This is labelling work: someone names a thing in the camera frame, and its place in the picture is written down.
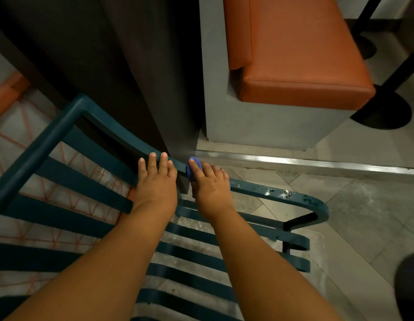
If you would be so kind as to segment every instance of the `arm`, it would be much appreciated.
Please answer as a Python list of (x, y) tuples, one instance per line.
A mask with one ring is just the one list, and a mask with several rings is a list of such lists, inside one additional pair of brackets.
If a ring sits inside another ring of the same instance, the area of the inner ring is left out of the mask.
[(177, 206), (177, 170), (167, 155), (139, 161), (131, 214), (6, 321), (129, 320), (159, 240)]
[(190, 162), (199, 211), (211, 222), (235, 296), (246, 321), (341, 318), (311, 284), (268, 246), (236, 212), (229, 177), (203, 162)]

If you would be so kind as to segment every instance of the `teal metal chair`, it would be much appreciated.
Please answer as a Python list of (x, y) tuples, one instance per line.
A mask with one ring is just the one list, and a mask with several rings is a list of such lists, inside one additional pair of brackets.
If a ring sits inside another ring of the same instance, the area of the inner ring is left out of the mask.
[[(63, 141), (121, 180), (136, 186), (137, 176), (132, 170), (88, 139), (85, 134), (74, 126), (75, 121), (81, 116), (89, 119), (113, 139), (140, 156), (147, 158), (149, 153), (156, 152), (157, 158), (159, 158), (160, 153), (156, 149), (132, 135), (104, 112), (92, 99), (86, 95), (79, 95), (60, 113), (58, 118), (49, 124), (0, 178), (0, 215), (98, 238), (104, 237), (114, 227), (89, 216), (19, 194), (19, 190), (33, 173), (121, 212), (129, 213), (131, 211), (132, 202), (129, 199), (49, 157), (49, 153), (54, 147), (60, 141)], [(186, 165), (177, 160), (171, 160), (179, 174), (186, 176)], [(300, 206), (311, 211), (304, 216), (284, 222), (239, 213), (260, 236), (273, 241), (282, 241), (283, 249), (278, 254), (287, 259), (297, 270), (309, 272), (310, 264), (308, 260), (290, 254), (290, 249), (309, 250), (309, 239), (292, 233), (292, 230), (326, 221), (328, 219), (327, 206), (322, 201), (308, 195), (241, 180), (231, 179), (231, 190)], [(183, 200), (180, 196), (175, 214), (206, 222), (198, 213), (196, 204), (192, 201)], [(210, 245), (218, 245), (215, 235), (173, 222), (168, 224), (166, 231)], [(160, 242), (156, 251), (226, 272), (226, 266), (222, 259), (174, 244)], [(78, 253), (0, 243), (0, 270), (60, 272), (80, 256)], [(236, 302), (230, 286), (172, 267), (151, 263), (147, 275), (169, 279), (230, 302)], [(27, 299), (27, 296), (0, 297), (0, 320), (9, 315), (25, 299)], [(236, 320), (236, 318), (229, 315), (151, 288), (141, 289), (137, 302), (162, 305), (201, 321)], [(133, 319), (152, 320), (151, 318), (140, 317)]]

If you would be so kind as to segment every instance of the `forearm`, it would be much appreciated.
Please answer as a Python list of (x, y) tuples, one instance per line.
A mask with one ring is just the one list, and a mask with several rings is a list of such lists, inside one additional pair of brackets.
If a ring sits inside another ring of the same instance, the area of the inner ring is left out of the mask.
[(167, 222), (157, 212), (132, 212), (7, 321), (129, 320)]
[(235, 211), (212, 221), (244, 319), (340, 320), (314, 287)]

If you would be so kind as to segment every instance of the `hand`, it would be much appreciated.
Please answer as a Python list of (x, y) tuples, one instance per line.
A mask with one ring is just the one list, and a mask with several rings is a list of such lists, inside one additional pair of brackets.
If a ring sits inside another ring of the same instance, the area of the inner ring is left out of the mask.
[(236, 212), (228, 174), (204, 161), (201, 161), (202, 170), (193, 159), (189, 160), (189, 165), (196, 179), (192, 188), (199, 212), (210, 222), (223, 214)]
[(159, 159), (159, 169), (156, 169), (156, 154), (149, 155), (147, 170), (145, 160), (139, 160), (139, 182), (135, 192), (133, 211), (149, 211), (152, 214), (165, 214), (168, 219), (176, 211), (178, 194), (176, 190), (177, 169), (173, 162), (167, 162), (167, 153), (162, 153)]

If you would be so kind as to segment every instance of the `tiled floor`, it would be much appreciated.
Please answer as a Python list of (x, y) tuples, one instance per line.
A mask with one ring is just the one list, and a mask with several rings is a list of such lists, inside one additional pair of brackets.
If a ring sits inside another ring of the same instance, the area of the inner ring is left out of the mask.
[[(368, 33), (366, 36), (378, 48), (366, 64), (374, 83), (382, 84), (408, 55), (391, 33)], [(397, 130), (377, 130), (348, 119), (306, 151), (209, 142), (200, 133), (197, 150), (414, 168), (414, 74), (397, 92), (413, 109), (411, 122)]]
[[(327, 223), (296, 230), (311, 242), (302, 254), (311, 261), (304, 276), (345, 320), (400, 320), (392, 284), (399, 262), (414, 252), (414, 184), (223, 168), (232, 178), (327, 203)], [(237, 210), (282, 221), (306, 213), (246, 195), (237, 194), (234, 202)]]

